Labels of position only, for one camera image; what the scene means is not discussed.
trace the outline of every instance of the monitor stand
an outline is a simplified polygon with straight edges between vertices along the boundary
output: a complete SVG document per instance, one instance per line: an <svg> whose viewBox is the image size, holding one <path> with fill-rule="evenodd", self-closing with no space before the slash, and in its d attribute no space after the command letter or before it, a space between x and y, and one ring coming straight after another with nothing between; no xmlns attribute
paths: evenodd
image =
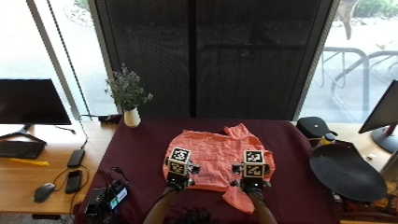
<svg viewBox="0 0 398 224"><path fill-rule="evenodd" d="M47 144L47 142L44 140L42 140L40 138L35 137L34 135L28 134L28 128L31 127L32 125L31 124L26 124L24 125L24 128L15 132L15 133L8 133L8 134L4 134L0 136L0 139L6 139L6 138L10 138L10 137L15 137L15 136L24 136L32 140L36 140L39 142L43 142Z"/></svg>
<svg viewBox="0 0 398 224"><path fill-rule="evenodd" d="M386 151L394 152L398 149L398 136L394 135L397 124L374 129L371 133L373 141Z"/></svg>

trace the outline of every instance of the pink cloth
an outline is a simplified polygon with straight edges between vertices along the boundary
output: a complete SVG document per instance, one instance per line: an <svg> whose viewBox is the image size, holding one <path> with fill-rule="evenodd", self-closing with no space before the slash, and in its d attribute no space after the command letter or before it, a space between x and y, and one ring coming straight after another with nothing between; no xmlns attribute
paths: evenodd
<svg viewBox="0 0 398 224"><path fill-rule="evenodd" d="M231 186L231 182L241 179L232 171L233 163L244 160L244 150L264 150L265 161L271 165L271 173L264 180L271 181L275 172L273 152L265 150L259 138L248 131L244 124L224 128L228 135L219 133L200 133L183 131L172 140L166 153L168 157L175 147L183 147L192 152L191 160L200 165L200 173L192 175L196 186L189 189L209 189L224 191L223 199L240 211L252 214L255 212L253 203L248 195L237 187ZM163 173L167 176L168 167L163 166Z"/></svg>

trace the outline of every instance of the potted plant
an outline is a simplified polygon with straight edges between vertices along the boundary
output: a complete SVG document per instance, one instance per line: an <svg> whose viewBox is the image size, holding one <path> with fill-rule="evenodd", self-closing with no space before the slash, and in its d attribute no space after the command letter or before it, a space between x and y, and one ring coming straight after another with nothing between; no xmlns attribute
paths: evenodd
<svg viewBox="0 0 398 224"><path fill-rule="evenodd" d="M144 92L140 86L140 77L134 71L128 71L123 63L123 71L114 72L115 79L107 79L106 93L114 98L115 104L124 110L124 123L128 127L139 126L142 119L139 105L152 100L154 95Z"/></svg>

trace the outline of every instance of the black disc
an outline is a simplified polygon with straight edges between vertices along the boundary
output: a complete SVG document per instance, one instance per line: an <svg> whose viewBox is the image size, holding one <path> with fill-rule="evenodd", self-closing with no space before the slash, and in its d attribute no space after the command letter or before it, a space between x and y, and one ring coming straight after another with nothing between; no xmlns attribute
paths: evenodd
<svg viewBox="0 0 398 224"><path fill-rule="evenodd" d="M372 202L386 196L386 181L363 159L353 144L316 148L311 165L323 184L341 196L360 202Z"/></svg>

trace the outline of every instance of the person's arm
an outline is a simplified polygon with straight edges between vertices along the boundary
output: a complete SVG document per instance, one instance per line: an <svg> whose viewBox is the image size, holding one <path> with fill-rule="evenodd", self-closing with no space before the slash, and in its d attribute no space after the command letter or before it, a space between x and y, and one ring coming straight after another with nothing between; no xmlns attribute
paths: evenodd
<svg viewBox="0 0 398 224"><path fill-rule="evenodd" d="M167 187L163 195L164 196L151 209L151 212L148 213L147 219L143 224L163 224L171 203L177 197L177 192L173 190L173 188Z"/></svg>
<svg viewBox="0 0 398 224"><path fill-rule="evenodd" d="M268 208L265 201L263 199L261 193L248 192L248 196L253 202L255 208L256 208L256 215L260 221L260 224L276 224L275 215Z"/></svg>

